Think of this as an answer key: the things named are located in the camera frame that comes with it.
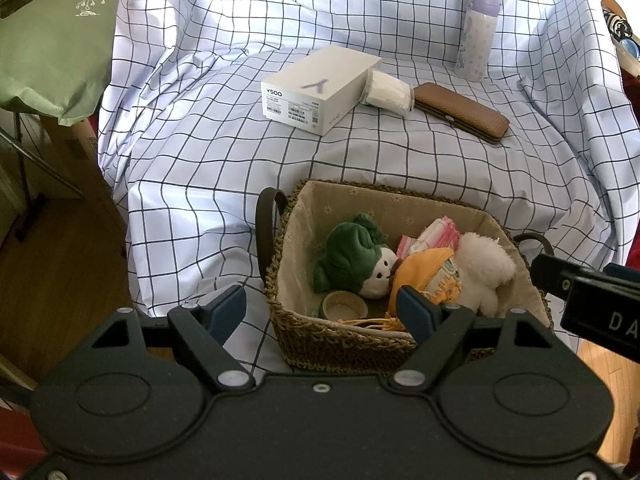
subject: wicker basket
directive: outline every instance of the wicker basket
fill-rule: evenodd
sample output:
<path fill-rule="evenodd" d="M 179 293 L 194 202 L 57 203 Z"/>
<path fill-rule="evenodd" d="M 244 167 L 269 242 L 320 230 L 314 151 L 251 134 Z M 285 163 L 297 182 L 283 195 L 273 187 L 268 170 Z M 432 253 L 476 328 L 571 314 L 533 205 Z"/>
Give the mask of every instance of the wicker basket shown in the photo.
<path fill-rule="evenodd" d="M 274 202 L 280 213 L 275 238 Z M 400 218 L 402 208 L 415 211 L 416 218 Z M 258 264 L 271 322 L 284 360 L 293 367 L 386 374 L 415 351 L 415 342 L 407 333 L 380 332 L 316 317 L 324 294 L 312 290 L 313 264 L 333 226 L 349 221 L 360 211 L 374 215 L 392 249 L 401 234 L 417 237 L 433 219 L 443 215 L 453 219 L 460 232 L 475 231 L 500 238 L 518 267 L 516 277 L 497 290 L 501 312 L 504 314 L 510 306 L 521 306 L 545 326 L 552 326 L 544 293 L 531 284 L 529 266 L 516 242 L 488 213 L 460 202 L 388 186 L 303 180 L 289 197 L 273 188 L 263 190 L 256 210 Z M 540 235 L 516 237 L 518 242 L 526 238 L 539 240 L 545 251 L 552 253 L 551 245 Z M 382 315 L 386 310 L 380 302 L 367 303 L 374 314 L 377 311 Z"/>

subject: white bottle body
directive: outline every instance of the white bottle body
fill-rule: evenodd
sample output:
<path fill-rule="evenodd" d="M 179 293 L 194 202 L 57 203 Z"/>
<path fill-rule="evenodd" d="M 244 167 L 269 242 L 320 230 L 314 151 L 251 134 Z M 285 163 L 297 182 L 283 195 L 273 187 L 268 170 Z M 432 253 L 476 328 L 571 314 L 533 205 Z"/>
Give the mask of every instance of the white bottle body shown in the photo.
<path fill-rule="evenodd" d="M 480 81 L 489 61 L 498 18 L 467 9 L 460 34 L 460 49 L 454 72 L 469 81 Z"/>

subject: woven basket rim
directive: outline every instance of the woven basket rim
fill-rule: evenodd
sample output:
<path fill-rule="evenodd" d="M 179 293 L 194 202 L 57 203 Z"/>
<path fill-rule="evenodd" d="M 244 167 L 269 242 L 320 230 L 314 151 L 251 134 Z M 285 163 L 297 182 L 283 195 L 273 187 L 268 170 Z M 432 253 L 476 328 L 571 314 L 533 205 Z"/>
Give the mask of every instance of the woven basket rim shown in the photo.
<path fill-rule="evenodd" d="M 323 182 L 326 184 L 335 184 L 336 186 L 353 186 L 364 189 L 371 189 L 376 191 L 388 192 L 393 194 L 402 194 L 405 196 L 414 196 L 416 198 L 426 198 L 428 200 L 434 200 L 436 202 L 445 202 L 455 205 L 461 205 L 464 207 L 468 207 L 471 209 L 475 209 L 478 211 L 483 211 L 491 218 L 495 220 L 500 229 L 505 233 L 506 237 L 513 244 L 514 247 L 518 250 L 518 254 L 522 261 L 524 262 L 527 270 L 530 272 L 530 265 L 527 259 L 522 255 L 519 246 L 511 237 L 511 233 L 498 221 L 498 219 L 484 211 L 483 209 L 474 206 L 472 204 L 468 204 L 459 200 L 452 200 L 450 198 L 434 196 L 428 193 L 423 193 L 419 191 L 413 191 L 409 189 L 400 189 L 393 186 L 387 186 L 385 184 L 366 184 L 362 182 L 336 182 L 333 180 L 323 180 L 316 178 L 304 178 L 300 180 L 300 182 L 296 185 L 293 191 L 287 195 L 287 206 L 284 209 L 282 215 L 280 216 L 280 220 L 278 222 L 278 227 L 276 229 L 276 236 L 274 238 L 274 251 L 273 251 L 273 259 L 271 264 L 267 268 L 266 280 L 264 283 L 264 294 L 267 298 L 267 302 L 270 306 L 270 313 L 272 317 L 283 318 L 287 317 L 288 323 L 292 325 L 296 325 L 297 329 L 309 330 L 311 332 L 318 332 L 318 336 L 323 337 L 333 337 L 338 339 L 348 339 L 348 338 L 356 338 L 361 342 L 366 344 L 385 344 L 385 341 L 389 339 L 395 341 L 396 343 L 407 344 L 409 347 L 415 347 L 414 339 L 410 334 L 404 332 L 381 332 L 380 330 L 373 330 L 370 328 L 362 328 L 358 326 L 348 326 L 343 325 L 341 323 L 336 323 L 334 321 L 328 321 L 325 319 L 320 319 L 317 317 L 305 316 L 304 314 L 299 314 L 293 310 L 289 310 L 285 308 L 278 301 L 278 271 L 280 270 L 280 261 L 282 259 L 282 248 L 284 246 L 284 235 L 287 229 L 287 224 L 289 222 L 289 216 L 291 215 L 293 208 L 296 206 L 298 201 L 298 195 L 302 191 L 303 187 L 306 186 L 309 182 Z M 550 330 L 553 329 L 554 323 L 551 316 L 551 310 L 548 307 L 548 302 L 545 299 L 546 294 L 538 289 L 540 293 L 540 297 L 542 298 L 543 306 L 545 307 L 546 316 L 550 323 Z"/>

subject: blue round object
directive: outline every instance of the blue round object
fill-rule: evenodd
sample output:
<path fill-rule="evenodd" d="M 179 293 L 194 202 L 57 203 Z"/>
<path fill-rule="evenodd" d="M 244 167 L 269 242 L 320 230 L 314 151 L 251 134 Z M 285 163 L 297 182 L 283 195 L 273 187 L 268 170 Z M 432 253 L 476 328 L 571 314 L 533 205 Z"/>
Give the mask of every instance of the blue round object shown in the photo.
<path fill-rule="evenodd" d="M 638 48 L 638 45 L 634 40 L 631 38 L 624 38 L 620 40 L 620 45 L 625 47 L 626 51 L 634 58 L 640 59 L 640 48 Z"/>

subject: phone box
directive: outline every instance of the phone box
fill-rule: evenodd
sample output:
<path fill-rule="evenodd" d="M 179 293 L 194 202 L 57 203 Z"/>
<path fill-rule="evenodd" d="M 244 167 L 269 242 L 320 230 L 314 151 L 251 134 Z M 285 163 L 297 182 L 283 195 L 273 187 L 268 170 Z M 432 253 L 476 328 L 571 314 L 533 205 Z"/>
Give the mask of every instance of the phone box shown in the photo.
<path fill-rule="evenodd" d="M 320 136 L 360 101 L 378 56 L 329 45 L 262 82 L 262 113 Z"/>

